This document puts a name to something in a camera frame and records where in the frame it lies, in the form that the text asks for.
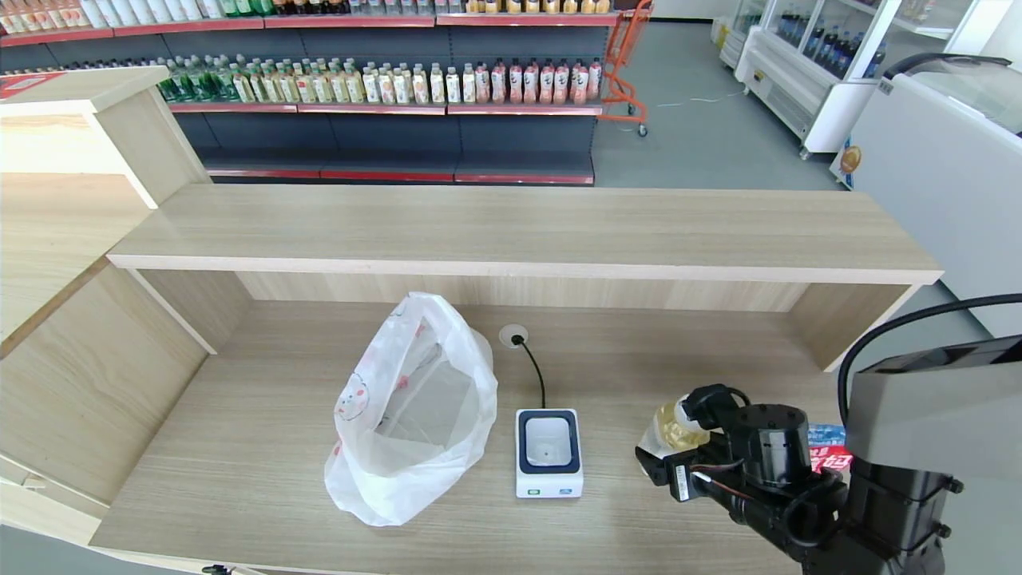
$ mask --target power cord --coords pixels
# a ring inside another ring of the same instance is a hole
[[[867,332],[862,338],[858,339],[857,342],[855,342],[855,345],[851,346],[848,353],[845,354],[844,361],[841,362],[841,368],[837,372],[837,412],[838,415],[841,416],[841,425],[845,427],[848,426],[848,375],[851,372],[851,363],[855,361],[855,356],[858,355],[860,352],[862,352],[863,349],[870,344],[870,342],[876,340],[891,330],[895,330],[905,326],[907,324],[919,322],[920,320],[925,320],[927,318],[943,316],[953,312],[962,312],[986,306],[998,306],[1003,304],[1022,304],[1022,293],[972,298],[970,300],[962,300],[960,302],[933,306],[919,312],[914,312],[912,314],[907,314],[901,318],[891,320],[890,322],[882,324]]]
[[[528,354],[528,358],[532,361],[532,368],[536,368],[536,375],[540,378],[540,394],[543,398],[543,409],[547,409],[547,385],[543,383],[543,373],[540,372],[540,365],[536,363],[536,358],[532,357],[532,352],[528,350],[528,346],[525,345],[525,338],[519,335],[511,336],[511,343],[516,346],[521,346],[525,353]]]

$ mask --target gray floor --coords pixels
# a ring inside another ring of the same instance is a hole
[[[718,102],[741,86],[716,57],[709,27],[652,22],[625,78],[650,104],[647,138],[635,125],[601,123],[594,159],[601,186],[840,189],[829,158],[798,159],[798,142],[754,97]],[[678,103],[667,107],[656,104]],[[902,313],[951,298],[941,286],[920,291]],[[860,367],[938,345],[988,337],[967,315],[935,319],[885,335],[863,353]],[[1012,573],[1022,564],[1022,498],[1005,481],[962,478],[966,492],[953,496],[944,522],[955,530],[945,546],[947,573]],[[798,572],[792,564],[791,573]],[[0,528],[0,574],[171,575],[35,534]]]
[[[729,96],[742,85],[717,57],[708,25],[650,22],[633,62],[621,76],[649,108],[649,135],[640,138],[634,123],[601,122],[597,185],[838,189],[831,157],[802,161],[797,138],[755,96]]]

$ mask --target shopping cart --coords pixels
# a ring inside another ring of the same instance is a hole
[[[635,51],[636,44],[642,38],[642,32],[649,21],[649,16],[653,12],[653,0],[639,0],[633,10],[622,10],[617,14],[617,23],[614,31],[610,33],[610,41],[607,43],[607,55],[603,75],[604,85],[607,87],[607,95],[603,98],[604,109],[614,103],[628,102],[629,114],[615,115],[613,113],[601,113],[602,119],[617,119],[621,122],[639,123],[639,136],[645,138],[649,130],[646,128],[646,117],[648,110],[646,104],[639,101],[636,95],[636,87],[624,81],[620,77],[621,70],[632,59],[632,52]]]

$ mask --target white wall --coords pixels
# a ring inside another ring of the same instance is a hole
[[[984,55],[1001,56],[1022,66],[1022,0],[1015,0],[983,48]]]

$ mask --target plastic bag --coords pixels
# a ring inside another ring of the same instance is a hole
[[[404,525],[482,457],[497,419],[493,352],[444,298],[412,293],[373,337],[334,406],[333,502]]]

